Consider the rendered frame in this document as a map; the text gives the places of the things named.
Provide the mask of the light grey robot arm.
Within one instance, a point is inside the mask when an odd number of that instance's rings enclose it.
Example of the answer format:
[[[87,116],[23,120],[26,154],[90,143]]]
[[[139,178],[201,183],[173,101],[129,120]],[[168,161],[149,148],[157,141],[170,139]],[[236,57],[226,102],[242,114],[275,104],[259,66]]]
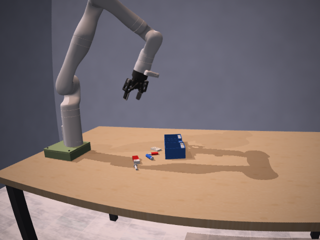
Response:
[[[55,84],[57,93],[64,96],[60,110],[63,143],[66,147],[83,145],[80,116],[81,88],[75,72],[91,47],[103,9],[113,14],[126,27],[146,41],[134,70],[146,76],[159,78],[159,73],[150,70],[154,57],[162,44],[162,34],[148,26],[143,19],[125,7],[119,0],[88,0]]]

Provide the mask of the blue rack of three bins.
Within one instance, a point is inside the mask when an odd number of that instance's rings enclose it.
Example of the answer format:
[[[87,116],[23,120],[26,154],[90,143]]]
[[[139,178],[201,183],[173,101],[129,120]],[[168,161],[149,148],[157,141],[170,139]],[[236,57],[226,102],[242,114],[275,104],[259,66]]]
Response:
[[[186,147],[181,134],[164,134],[165,159],[185,159]]]

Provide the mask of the blue aa battery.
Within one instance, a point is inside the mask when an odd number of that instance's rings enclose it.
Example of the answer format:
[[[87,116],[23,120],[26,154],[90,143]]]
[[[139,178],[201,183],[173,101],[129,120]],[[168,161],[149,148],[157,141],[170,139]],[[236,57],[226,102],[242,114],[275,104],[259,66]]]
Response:
[[[149,155],[149,154],[146,154],[145,155],[147,158],[149,158],[150,160],[154,160],[154,157],[152,157],[151,155]]]

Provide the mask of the white domino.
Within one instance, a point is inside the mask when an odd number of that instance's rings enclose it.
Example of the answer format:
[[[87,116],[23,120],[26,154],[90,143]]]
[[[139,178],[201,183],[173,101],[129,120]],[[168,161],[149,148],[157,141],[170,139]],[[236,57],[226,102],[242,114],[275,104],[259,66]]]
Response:
[[[157,151],[157,152],[162,150],[161,148],[158,148],[158,147],[151,147],[150,149],[154,150],[154,151]]]

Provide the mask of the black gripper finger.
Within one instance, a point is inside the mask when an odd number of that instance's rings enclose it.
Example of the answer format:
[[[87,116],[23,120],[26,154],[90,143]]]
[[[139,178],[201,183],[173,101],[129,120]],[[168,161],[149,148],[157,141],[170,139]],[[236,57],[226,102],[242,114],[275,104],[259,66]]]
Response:
[[[123,99],[124,99],[125,101],[128,100],[129,93],[130,93],[131,91],[133,91],[133,90],[139,85],[139,83],[137,82],[133,87],[131,87],[131,84],[132,84],[131,82],[133,82],[133,80],[127,78],[126,81],[125,81],[125,84],[124,84],[124,86],[123,86],[123,88],[122,88],[122,90],[125,91],[124,96],[123,96]],[[128,90],[128,89],[129,89],[129,90]]]
[[[149,83],[149,81],[147,81],[147,80],[144,81],[144,84],[140,83],[140,88],[138,89],[138,93],[136,96],[137,100],[140,100],[142,93],[147,91],[148,83]]]

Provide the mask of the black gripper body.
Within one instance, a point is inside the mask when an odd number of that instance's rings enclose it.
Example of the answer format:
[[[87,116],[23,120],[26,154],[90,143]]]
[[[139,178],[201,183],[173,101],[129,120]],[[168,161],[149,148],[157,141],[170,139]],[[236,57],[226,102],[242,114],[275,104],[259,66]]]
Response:
[[[140,89],[140,83],[145,83],[145,81],[147,80],[148,76],[144,75],[144,73],[140,73],[136,70],[133,69],[132,72],[132,82],[131,82],[131,87],[133,87],[136,83],[139,83],[139,85],[135,88],[135,89]]]

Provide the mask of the red and white eraser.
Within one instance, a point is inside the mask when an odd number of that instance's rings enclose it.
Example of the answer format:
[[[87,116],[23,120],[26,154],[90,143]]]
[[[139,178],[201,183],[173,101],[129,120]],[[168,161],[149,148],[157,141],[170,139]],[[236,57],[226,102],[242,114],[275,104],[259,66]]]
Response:
[[[140,164],[140,160],[139,160],[139,157],[137,155],[132,156],[132,160],[133,160],[134,164]]]

